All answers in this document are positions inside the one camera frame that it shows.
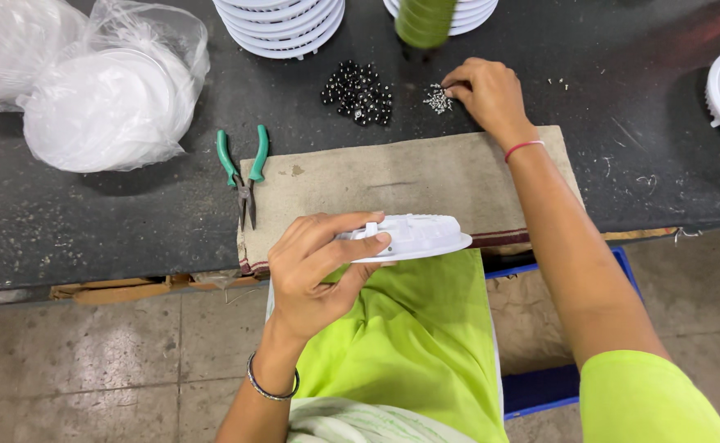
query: red object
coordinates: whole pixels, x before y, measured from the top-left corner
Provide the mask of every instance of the red object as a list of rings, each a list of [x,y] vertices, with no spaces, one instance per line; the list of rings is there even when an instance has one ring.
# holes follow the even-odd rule
[[[515,151],[516,149],[524,146],[529,146],[531,144],[542,144],[543,146],[546,146],[541,140],[535,140],[532,142],[523,142],[522,144],[517,144],[516,146],[511,147],[510,151],[507,151],[505,154],[505,163],[507,163],[507,158]]]

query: green spool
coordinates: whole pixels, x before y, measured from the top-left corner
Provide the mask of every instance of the green spool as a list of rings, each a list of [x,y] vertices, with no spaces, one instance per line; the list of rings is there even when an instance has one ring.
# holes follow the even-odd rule
[[[410,46],[429,49],[447,40],[456,0],[400,0],[395,31]]]

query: bangle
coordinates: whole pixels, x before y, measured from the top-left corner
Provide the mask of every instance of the bangle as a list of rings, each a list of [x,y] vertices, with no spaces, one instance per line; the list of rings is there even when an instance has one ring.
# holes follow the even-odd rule
[[[267,393],[267,391],[260,388],[258,383],[256,382],[256,377],[254,377],[254,371],[251,366],[251,363],[254,361],[255,356],[256,356],[256,351],[254,351],[254,353],[251,354],[250,357],[248,357],[247,374],[248,374],[248,380],[251,382],[251,386],[253,386],[254,389],[256,389],[256,392],[263,395],[265,398],[267,398],[267,400],[286,401],[286,400],[291,400],[292,397],[295,397],[297,390],[300,389],[300,374],[299,374],[299,372],[297,372],[297,368],[295,368],[295,380],[297,381],[295,384],[295,390],[293,390],[291,394],[284,396],[284,397],[274,396],[273,394]]]
[[[513,153],[513,151],[515,151],[516,149],[518,149],[518,148],[520,148],[520,147],[529,146],[529,145],[531,145],[531,144],[542,144],[543,146],[546,146],[546,144],[544,144],[542,140],[535,140],[535,141],[532,141],[532,142],[523,142],[523,143],[517,144],[516,146],[511,147],[511,148],[505,153],[505,163],[507,163],[507,159],[508,159],[508,157]]]

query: concrete floor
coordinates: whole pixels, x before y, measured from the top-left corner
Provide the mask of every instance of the concrete floor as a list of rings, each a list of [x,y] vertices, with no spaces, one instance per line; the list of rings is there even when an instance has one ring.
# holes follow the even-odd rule
[[[665,346],[720,414],[720,234],[626,250]],[[0,307],[0,442],[212,441],[266,302],[265,287],[229,305],[217,291]],[[506,428],[513,443],[579,442],[578,411],[514,418]]]

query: workbench top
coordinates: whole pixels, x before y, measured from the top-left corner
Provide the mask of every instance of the workbench top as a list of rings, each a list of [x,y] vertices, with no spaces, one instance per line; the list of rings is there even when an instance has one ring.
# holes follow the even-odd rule
[[[91,0],[70,2],[89,13]],[[428,62],[404,60],[382,0],[346,0],[338,32],[301,62],[241,50],[210,0],[164,3],[210,33],[212,69],[180,141],[188,154],[126,173],[62,172],[32,157],[20,114],[0,114],[0,288],[238,267],[237,192],[215,153],[218,128],[236,161],[256,153],[259,123],[270,155],[479,131],[460,106],[437,115],[422,103],[470,56],[515,69],[532,122],[562,127],[601,231],[720,226],[720,130],[704,99],[720,0],[500,0]],[[361,128],[322,106],[347,58],[393,84],[390,126]]]

